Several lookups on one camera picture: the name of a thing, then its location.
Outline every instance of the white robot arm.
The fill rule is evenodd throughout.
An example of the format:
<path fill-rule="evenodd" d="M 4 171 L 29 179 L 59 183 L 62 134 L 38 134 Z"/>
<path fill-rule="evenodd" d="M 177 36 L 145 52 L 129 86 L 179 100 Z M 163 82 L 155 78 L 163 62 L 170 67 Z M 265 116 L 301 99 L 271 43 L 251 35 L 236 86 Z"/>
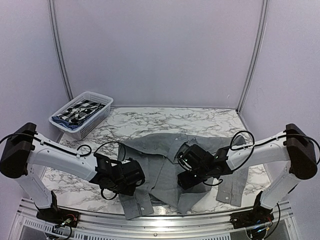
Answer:
<path fill-rule="evenodd" d="M 90 152 L 82 154 L 49 140 L 36 132 L 35 124 L 27 123 L 7 136 L 0 172 L 15 179 L 33 199 L 38 209 L 37 218 L 57 224 L 66 220 L 64 217 L 67 215 L 72 214 L 76 219 L 79 213 L 58 208 L 56 195 L 46 188 L 34 172 L 34 165 L 51 167 L 97 184 L 103 198 L 104 189 L 133 196 L 136 187 L 145 181 L 140 164 L 133 159 L 122 163 L 96 152 L 92 154 L 91 148 Z M 72 221 L 72 227 L 76 227 L 77 222 Z"/>
<path fill-rule="evenodd" d="M 318 171 L 315 147 L 319 144 L 306 136 L 296 125 L 288 124 L 286 130 L 253 144 L 226 146 L 210 154 L 198 145 L 192 145 L 179 155 L 179 164 L 185 169 L 178 175 L 178 183 L 183 189 L 191 188 L 208 178 L 220 176 L 254 165 L 277 161 L 287 161 L 278 178 L 260 192 L 253 210 L 236 212 L 230 222 L 235 229 L 266 223 L 273 220 L 272 209 L 290 193 L 302 180 L 314 177 Z"/>
<path fill-rule="evenodd" d="M 242 168 L 287 161 L 280 176 L 265 191 L 258 194 L 253 210 L 231 215 L 231 223 L 235 229 L 256 225 L 257 222 L 265 223 L 274 219 L 272 209 L 283 197 L 299 182 L 310 179 L 317 173 L 315 148 L 310 139 L 313 140 L 296 125 L 288 124 L 285 131 L 275 136 L 257 142 L 253 140 L 253 144 L 230 144 L 218 149 L 215 155 L 198 145 L 192 145 L 178 155 L 178 162 L 185 169 L 178 174 L 178 184 L 183 189 L 189 189 L 208 178 L 219 179 L 220 176 L 232 174 Z M 25 124 L 14 134 L 7 136 L 0 172 L 15 179 L 34 200 L 39 219 L 58 224 L 61 224 L 61 221 L 55 220 L 65 220 L 65 216 L 78 216 L 79 213 L 58 208 L 55 194 L 50 192 L 34 173 L 34 165 L 48 166 L 73 174 L 99 185 L 102 191 L 109 189 L 116 194 L 129 196 L 132 196 L 136 187 L 145 180 L 141 166 L 133 159 L 122 164 L 99 153 L 82 154 L 37 133 L 35 124 Z M 77 221 L 72 224 L 72 227 L 75 227 Z"/>

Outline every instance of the black cable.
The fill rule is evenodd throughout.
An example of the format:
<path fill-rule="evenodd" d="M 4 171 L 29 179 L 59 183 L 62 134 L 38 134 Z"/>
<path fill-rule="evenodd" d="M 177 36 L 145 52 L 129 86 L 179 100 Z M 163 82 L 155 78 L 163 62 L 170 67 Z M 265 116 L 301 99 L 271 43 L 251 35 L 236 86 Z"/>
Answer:
<path fill-rule="evenodd" d="M 11 138 L 11 137 L 14 137 L 14 136 L 25 136 L 25 137 L 29 137 L 29 138 L 32 138 L 32 139 L 34 139 L 34 140 L 36 140 L 36 141 L 38 141 L 38 142 L 41 143 L 41 140 L 40 140 L 39 138 L 35 137 L 35 136 L 29 135 L 29 134 L 26 134 L 26 133 L 12 133 L 12 134 L 9 134 L 9 135 L 5 136 L 3 139 L 1 139 L 1 140 L 0 140 L 0 144 L 2 144 L 2 142 L 3 142 L 4 140 L 6 140 L 6 139 L 8 139 L 8 138 Z M 62 152 L 64 152 L 64 153 L 67 153 L 67 154 L 70 154 L 70 155 L 73 155 L 73 156 L 77 156 L 77 153 L 72 152 L 72 151 L 68 151 L 68 150 L 63 149 L 63 148 L 58 147 L 58 146 L 55 146 L 55 145 L 53 145 L 53 144 L 51 144 L 51 143 L 49 143 L 49 142 L 44 141 L 43 144 L 44 144 L 44 145 L 47 145 L 47 146 L 49 146 L 49 147 L 52 147 L 52 148 L 54 148 L 54 149 L 58 149 L 58 150 L 60 150 L 60 151 L 62 151 Z M 80 154 L 80 157 L 86 157 L 86 156 L 90 155 L 90 154 L 91 154 L 91 151 L 88 152 L 88 153 L 85 153 L 85 154 Z"/>
<path fill-rule="evenodd" d="M 210 186 L 210 187 L 218 186 L 218 185 L 222 184 L 222 182 L 224 181 L 223 179 L 218 179 L 219 182 L 218 182 L 217 184 L 208 184 L 208 183 L 206 183 L 207 180 L 203 181 L 202 183 L 203 183 L 204 185 L 207 185 L 207 186 Z"/>
<path fill-rule="evenodd" d="M 123 158 L 122 158 L 122 160 L 121 160 L 121 162 L 123 162 L 123 161 L 125 160 L 125 158 L 126 158 L 126 154 L 127 154 L 127 153 L 126 153 L 126 146 L 125 146 L 122 142 L 120 142 L 120 141 L 107 141 L 107 142 L 101 144 L 101 145 L 94 151 L 93 154 L 96 154 L 104 145 L 107 145 L 107 144 L 119 144 L 120 147 L 123 147 L 124 154 L 123 154 Z"/>
<path fill-rule="evenodd" d="M 278 206 L 278 210 L 279 210 L 279 219 L 278 219 L 278 222 L 276 223 L 274 229 L 272 230 L 272 232 L 270 232 L 270 234 L 268 236 L 266 236 L 264 239 L 267 239 L 271 236 L 271 234 L 273 234 L 275 232 L 275 230 L 277 229 L 279 223 L 280 223 L 280 218 L 281 218 L 281 210 L 280 210 L 280 206 L 279 206 L 279 203 L 276 204 Z"/>
<path fill-rule="evenodd" d="M 190 173 L 192 173 L 192 174 L 194 174 L 194 175 L 198 175 L 198 176 L 200 176 L 200 177 L 211 177 L 211 178 L 213 178 L 213 176 L 211 176 L 211 175 L 201 175 L 201 174 L 199 174 L 199 173 L 197 173 L 197 172 L 195 172 L 195 171 L 192 171 L 192 168 L 190 168 L 190 167 L 188 167 L 188 166 L 183 166 L 183 164 L 181 163 L 181 161 L 182 161 L 183 163 L 185 163 L 185 162 L 184 162 L 181 158 L 178 158 L 177 160 L 178 160 L 178 164 L 180 165 L 180 167 L 182 167 L 185 171 L 190 172 Z"/>
<path fill-rule="evenodd" d="M 250 157 L 252 156 L 252 154 L 254 153 L 254 149 L 255 149 L 255 146 L 253 145 L 249 156 L 248 156 L 238 167 L 236 167 L 235 169 L 232 169 L 233 172 L 235 172 L 235 171 L 237 171 L 238 169 L 240 169 L 240 168 L 249 160 L 249 158 L 250 158 Z"/>
<path fill-rule="evenodd" d="M 235 136 L 238 135 L 238 133 L 249 133 L 249 134 L 251 134 L 251 136 L 253 136 L 252 133 L 250 133 L 249 131 L 239 131 L 239 132 L 237 132 L 237 133 L 233 136 L 233 138 L 232 138 L 232 140 L 231 140 L 231 144 L 233 143 L 233 140 L 235 139 Z M 272 141 L 274 141 L 274 140 L 276 140 L 276 139 L 281 139 L 281 138 L 286 138 L 286 137 L 302 137 L 302 138 L 305 138 L 305 139 L 309 139 L 309 140 L 311 140 L 311 141 L 313 141 L 313 142 L 315 143 L 315 145 L 318 147 L 318 150 L 319 150 L 319 153 L 320 153 L 320 144 L 319 144 L 314 138 L 312 138 L 312 137 L 310 137 L 310 136 L 305 136 L 305 135 L 302 135 L 302 134 L 297 134 L 297 133 L 284 134 L 284 135 L 281 135 L 281 136 L 278 136 L 278 137 L 271 138 L 271 139 L 269 139 L 269 140 L 267 140 L 267 141 L 265 141 L 265 142 L 259 143 L 259 144 L 257 144 L 257 145 L 255 145 L 255 140 L 254 140 L 254 137 L 253 137 L 253 138 L 252 138 L 252 140 L 253 140 L 253 145 L 248 146 L 248 147 L 252 147 L 252 150 L 251 150 L 249 156 L 241 163 L 240 166 L 236 167 L 236 168 L 233 169 L 232 171 L 233 171 L 233 172 L 234 172 L 234 171 L 237 171 L 238 169 L 240 169 L 240 168 L 249 160 L 249 158 L 250 158 L 250 157 L 252 156 L 252 154 L 254 153 L 254 148 L 255 148 L 255 147 L 259 147 L 259 146 L 268 144 L 268 143 L 270 143 L 270 142 L 272 142 Z M 238 150 L 238 149 L 239 149 L 239 148 L 238 148 L 238 149 L 231 149 L 231 144 L 230 144 L 230 150 L 235 151 L 235 150 Z M 320 156 L 319 156 L 319 159 L 318 159 L 318 161 L 316 162 L 316 164 L 318 165 L 319 163 L 320 163 Z"/>
<path fill-rule="evenodd" d="M 47 236 L 47 238 L 49 237 L 50 239 L 55 239 L 55 240 L 68 240 L 68 239 L 71 238 L 71 235 L 72 235 L 72 227 L 71 227 L 68 223 L 66 223 L 65 226 L 68 226 L 68 227 L 70 228 L 69 235 L 68 235 L 66 238 L 60 238 L 59 236 L 58 236 L 58 237 L 57 237 L 57 236 L 47 236 L 46 234 L 45 234 L 45 235 Z"/>
<path fill-rule="evenodd" d="M 241 130 L 241 131 L 238 131 L 235 135 L 233 135 L 233 137 L 232 137 L 232 139 L 231 139 L 231 142 L 230 142 L 230 150 L 231 150 L 231 151 L 239 150 L 239 148 L 232 148 L 232 145 L 233 145 L 234 140 L 236 139 L 236 137 L 237 137 L 239 134 L 242 134 L 242 133 L 247 133 L 247 134 L 249 134 L 250 137 L 252 138 L 252 146 L 255 145 L 255 137 L 254 137 L 254 135 L 253 135 L 251 132 L 247 131 L 247 130 Z"/>
<path fill-rule="evenodd" d="M 92 148 L 87 144 L 82 144 L 76 150 L 79 151 L 79 149 L 81 149 L 82 147 L 88 147 L 90 149 L 89 152 L 86 153 L 86 155 L 90 155 L 92 153 Z"/>
<path fill-rule="evenodd" d="M 32 138 L 32 139 L 35 139 L 35 140 L 37 140 L 37 141 L 40 141 L 40 139 L 36 138 L 35 136 L 29 135 L 29 134 L 26 134 L 26 133 L 12 133 L 12 134 L 9 134 L 9 135 L 5 136 L 4 138 L 2 138 L 2 139 L 0 140 L 0 144 L 2 144 L 4 140 L 6 140 L 6 139 L 8 139 L 8 138 L 11 138 L 11 137 L 13 137 L 13 136 L 25 136 L 25 137 L 30 137 L 30 138 Z"/>
<path fill-rule="evenodd" d="M 103 198 L 103 199 L 105 199 L 105 200 L 113 200 L 113 199 L 115 199 L 117 196 L 118 196 L 118 193 L 116 193 L 112 198 L 106 198 L 105 197 L 105 195 L 104 195 L 104 190 L 105 190 L 105 188 L 104 189 L 101 189 L 101 197 Z"/>

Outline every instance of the white wall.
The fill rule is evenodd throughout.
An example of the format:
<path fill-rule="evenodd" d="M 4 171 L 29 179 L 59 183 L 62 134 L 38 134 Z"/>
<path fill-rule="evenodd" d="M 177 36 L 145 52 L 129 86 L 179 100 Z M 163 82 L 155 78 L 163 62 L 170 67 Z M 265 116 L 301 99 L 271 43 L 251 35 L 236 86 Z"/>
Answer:
<path fill-rule="evenodd" d="M 45 0 L 0 1 L 0 139 L 24 125 L 56 140 L 48 122 L 67 102 Z M 24 191 L 0 174 L 0 239 L 6 240 Z"/>
<path fill-rule="evenodd" d="M 261 0 L 56 0 L 74 95 L 116 106 L 235 108 Z"/>
<path fill-rule="evenodd" d="M 254 78 L 243 112 L 262 139 L 295 123 L 320 141 L 320 1 L 272 0 Z M 274 179 L 282 163 L 268 165 Z M 320 172 L 289 199 L 302 239 L 319 239 Z"/>

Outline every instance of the marble tabletop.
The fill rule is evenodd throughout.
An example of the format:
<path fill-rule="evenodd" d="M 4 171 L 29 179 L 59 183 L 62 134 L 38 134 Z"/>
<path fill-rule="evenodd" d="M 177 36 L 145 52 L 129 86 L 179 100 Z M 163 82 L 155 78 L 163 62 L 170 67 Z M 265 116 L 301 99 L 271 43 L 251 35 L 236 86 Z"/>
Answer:
<path fill-rule="evenodd" d="M 60 143 L 76 149 L 88 144 L 92 150 L 107 141 L 135 139 L 151 133 L 183 133 L 202 137 L 232 137 L 244 130 L 235 110 L 212 108 L 173 107 L 120 107 L 111 109 L 110 115 L 84 139 L 76 141 L 63 135 Z M 103 150 L 111 159 L 117 159 L 118 146 L 109 145 Z M 120 200 L 105 200 L 98 185 L 91 184 L 69 173 L 47 168 L 42 181 L 57 196 L 58 205 L 94 212 L 124 214 Z M 247 183 L 242 196 L 241 207 L 252 206 L 256 195 L 270 185 L 263 165 L 249 168 Z M 216 200 L 218 186 L 197 202 L 188 214 L 212 213 L 239 208 Z M 112 192 L 104 191 L 107 198 Z M 154 215 L 178 215 L 169 205 L 154 206 Z"/>

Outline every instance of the white plastic basket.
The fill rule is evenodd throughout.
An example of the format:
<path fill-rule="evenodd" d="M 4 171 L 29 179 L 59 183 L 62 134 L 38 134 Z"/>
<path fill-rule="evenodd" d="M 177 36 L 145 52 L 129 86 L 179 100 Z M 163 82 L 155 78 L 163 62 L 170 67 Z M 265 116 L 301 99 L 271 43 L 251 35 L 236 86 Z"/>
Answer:
<path fill-rule="evenodd" d="M 91 116 L 87 121 L 85 121 L 82 126 L 78 127 L 75 130 L 68 129 L 64 126 L 59 125 L 58 123 L 54 122 L 52 120 L 52 117 L 57 116 L 58 114 L 63 113 L 68 108 L 72 108 L 76 104 L 78 104 L 81 101 L 84 100 L 90 100 L 95 103 L 101 103 L 105 106 L 96 112 L 93 116 Z M 62 108 L 60 108 L 58 111 L 56 111 L 52 116 L 49 118 L 49 122 L 55 125 L 57 128 L 59 128 L 62 132 L 65 134 L 73 137 L 76 140 L 83 139 L 89 132 L 91 132 L 103 119 L 105 119 L 110 112 L 110 106 L 113 103 L 114 99 L 109 96 L 105 96 L 99 93 L 86 91 L 70 102 L 68 102 L 66 105 L 64 105 Z"/>

